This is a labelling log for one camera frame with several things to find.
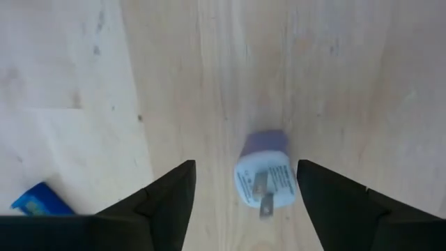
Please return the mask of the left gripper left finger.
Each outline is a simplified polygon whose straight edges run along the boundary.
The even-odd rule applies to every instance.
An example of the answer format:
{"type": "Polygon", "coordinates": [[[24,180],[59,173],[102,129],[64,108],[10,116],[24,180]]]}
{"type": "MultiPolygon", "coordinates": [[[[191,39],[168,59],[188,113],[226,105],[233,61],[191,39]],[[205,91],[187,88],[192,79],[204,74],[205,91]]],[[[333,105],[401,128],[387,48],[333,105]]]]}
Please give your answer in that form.
{"type": "Polygon", "coordinates": [[[44,182],[1,216],[2,250],[181,250],[194,203],[196,162],[187,160],[129,197],[76,214],[44,182]]]}

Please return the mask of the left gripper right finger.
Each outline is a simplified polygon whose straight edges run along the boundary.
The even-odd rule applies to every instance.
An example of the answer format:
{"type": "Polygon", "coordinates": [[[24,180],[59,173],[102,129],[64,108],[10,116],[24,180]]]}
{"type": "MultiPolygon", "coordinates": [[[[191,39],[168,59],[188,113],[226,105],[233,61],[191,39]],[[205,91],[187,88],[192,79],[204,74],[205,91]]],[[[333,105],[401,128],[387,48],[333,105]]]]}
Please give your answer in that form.
{"type": "Polygon", "coordinates": [[[297,182],[324,250],[445,251],[445,220],[309,160],[297,182]]]}

